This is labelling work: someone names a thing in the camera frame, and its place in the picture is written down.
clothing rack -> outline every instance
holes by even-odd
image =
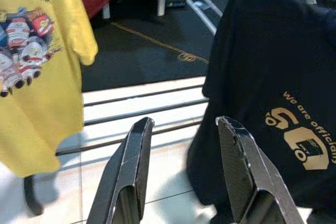
[[[125,100],[128,100],[128,99],[134,99],[134,98],[149,97],[149,96],[158,95],[158,94],[165,94],[165,93],[171,93],[171,92],[177,92],[177,91],[196,89],[196,88],[201,88],[202,86],[203,85],[188,86],[188,87],[182,87],[182,88],[177,88],[177,89],[170,89],[170,90],[164,90],[164,91],[158,91],[158,92],[152,92],[152,93],[133,95],[133,96],[130,96],[130,97],[122,97],[122,98],[111,99],[111,100],[91,102],[91,103],[84,104],[84,107],[94,106],[94,105],[102,105],[102,104],[112,103],[112,102],[125,101]],[[163,112],[163,111],[167,111],[167,110],[179,109],[179,108],[184,108],[184,107],[187,107],[187,106],[204,104],[204,103],[207,103],[207,102],[208,102],[208,99],[200,99],[200,100],[196,100],[196,101],[184,102],[184,103],[164,106],[164,107],[160,107],[160,108],[143,110],[143,111],[139,111],[139,112],[127,113],[127,114],[122,114],[122,115],[115,115],[115,116],[110,116],[108,118],[102,118],[102,119],[95,119],[95,120],[87,121],[87,122],[84,123],[84,126],[95,125],[95,124],[105,123],[105,122],[112,122],[112,121],[116,121],[116,120],[122,120],[122,119],[132,118],[132,117],[141,116],[141,115],[145,116],[145,115],[151,114],[151,113],[158,113],[158,112]],[[169,127],[169,128],[162,129],[162,130],[156,130],[156,131],[152,132],[152,135],[158,135],[158,134],[162,134],[162,133],[166,133],[166,132],[170,132],[170,131],[176,131],[176,130],[184,129],[184,128],[187,128],[187,127],[200,125],[201,121],[202,120],[197,120],[196,122],[185,123],[185,124],[182,124],[182,125]],[[70,148],[68,150],[58,151],[58,152],[56,152],[55,155],[56,156],[63,156],[63,155],[69,155],[69,154],[74,154],[74,153],[81,153],[81,152],[94,150],[94,149],[109,146],[109,145],[119,144],[123,141],[124,141],[124,138],[121,138],[121,139],[109,141],[109,142],[106,142],[106,143],[96,144],[96,145],[93,145],[93,146],[85,146],[85,147],[80,147],[80,148]],[[35,196],[34,175],[31,175],[31,176],[28,176],[28,177],[24,178],[24,194],[25,194],[25,200],[27,202],[27,206],[31,210],[31,212],[35,216],[41,215],[43,213],[43,206],[42,206],[42,204],[40,204],[38,202],[38,200],[36,199],[36,196]]]

